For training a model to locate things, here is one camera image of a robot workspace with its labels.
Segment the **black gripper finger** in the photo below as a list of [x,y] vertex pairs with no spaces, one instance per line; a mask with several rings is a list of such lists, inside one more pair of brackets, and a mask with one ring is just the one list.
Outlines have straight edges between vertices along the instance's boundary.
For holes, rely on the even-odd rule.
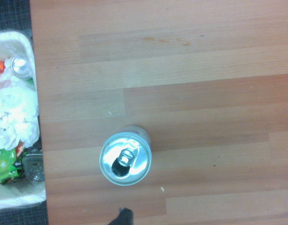
[[134,224],[134,213],[128,208],[120,209],[117,218],[110,222],[111,225],[133,225]]

